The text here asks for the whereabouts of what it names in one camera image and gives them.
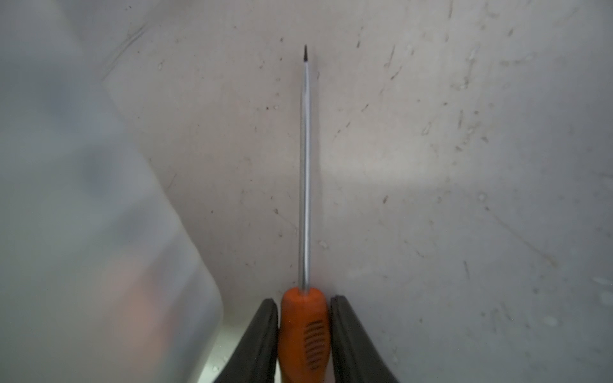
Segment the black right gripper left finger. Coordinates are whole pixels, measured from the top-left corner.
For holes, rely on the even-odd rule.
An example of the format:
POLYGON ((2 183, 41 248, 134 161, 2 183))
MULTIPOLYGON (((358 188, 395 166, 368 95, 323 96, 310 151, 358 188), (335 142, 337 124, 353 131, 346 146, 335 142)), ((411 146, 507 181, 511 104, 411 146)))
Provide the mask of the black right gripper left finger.
POLYGON ((278 325, 278 306, 272 298, 267 298, 260 304, 215 383, 273 383, 278 360, 278 325))

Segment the orange black screwdriver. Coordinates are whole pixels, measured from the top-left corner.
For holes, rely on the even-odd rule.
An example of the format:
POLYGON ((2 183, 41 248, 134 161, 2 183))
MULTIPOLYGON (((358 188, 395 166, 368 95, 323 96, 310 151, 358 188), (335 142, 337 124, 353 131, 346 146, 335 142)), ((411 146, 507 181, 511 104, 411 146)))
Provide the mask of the orange black screwdriver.
POLYGON ((297 286, 282 296, 278 358, 283 382, 323 382, 330 357, 327 300, 311 285, 311 68, 303 49, 299 154, 299 260, 297 286))

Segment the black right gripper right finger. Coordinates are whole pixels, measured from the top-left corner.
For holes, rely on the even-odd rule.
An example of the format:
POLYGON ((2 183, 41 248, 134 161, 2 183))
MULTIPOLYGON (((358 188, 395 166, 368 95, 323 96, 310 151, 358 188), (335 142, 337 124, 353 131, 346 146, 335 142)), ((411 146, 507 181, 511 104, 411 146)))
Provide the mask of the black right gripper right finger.
POLYGON ((330 336, 336 383, 398 383, 343 295, 330 300, 330 336))

